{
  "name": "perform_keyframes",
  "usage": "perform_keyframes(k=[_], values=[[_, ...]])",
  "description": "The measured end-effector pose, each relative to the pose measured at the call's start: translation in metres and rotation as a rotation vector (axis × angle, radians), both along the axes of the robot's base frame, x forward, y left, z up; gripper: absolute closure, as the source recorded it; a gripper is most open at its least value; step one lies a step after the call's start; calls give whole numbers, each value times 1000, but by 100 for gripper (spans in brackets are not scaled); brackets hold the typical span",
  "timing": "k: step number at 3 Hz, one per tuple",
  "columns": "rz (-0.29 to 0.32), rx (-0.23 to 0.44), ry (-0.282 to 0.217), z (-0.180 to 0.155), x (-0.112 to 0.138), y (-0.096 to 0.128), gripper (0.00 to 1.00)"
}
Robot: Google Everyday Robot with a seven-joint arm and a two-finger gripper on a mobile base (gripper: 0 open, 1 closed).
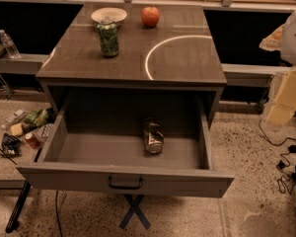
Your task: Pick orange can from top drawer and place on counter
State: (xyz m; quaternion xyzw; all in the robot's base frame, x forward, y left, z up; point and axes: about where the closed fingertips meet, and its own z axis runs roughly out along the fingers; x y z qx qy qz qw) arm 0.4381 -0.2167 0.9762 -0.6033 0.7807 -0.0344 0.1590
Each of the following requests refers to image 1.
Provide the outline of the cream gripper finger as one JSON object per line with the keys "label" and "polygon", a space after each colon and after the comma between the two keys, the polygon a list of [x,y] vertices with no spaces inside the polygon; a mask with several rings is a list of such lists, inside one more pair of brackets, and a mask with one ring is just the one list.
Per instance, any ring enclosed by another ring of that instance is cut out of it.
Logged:
{"label": "cream gripper finger", "polygon": [[270,35],[264,38],[260,42],[259,48],[266,51],[281,50],[282,31],[283,25],[279,26]]}
{"label": "cream gripper finger", "polygon": [[296,113],[296,66],[281,76],[279,88],[271,101],[266,121],[272,125],[286,125]]}

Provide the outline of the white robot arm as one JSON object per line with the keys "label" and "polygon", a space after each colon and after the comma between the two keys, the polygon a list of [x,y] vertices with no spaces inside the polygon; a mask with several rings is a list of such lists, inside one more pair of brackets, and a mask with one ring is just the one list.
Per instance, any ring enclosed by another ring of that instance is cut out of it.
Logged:
{"label": "white robot arm", "polygon": [[264,38],[259,48],[280,52],[282,60],[292,64],[288,72],[277,73],[271,80],[269,100],[263,111],[266,123],[286,125],[296,113],[296,11],[286,22]]}

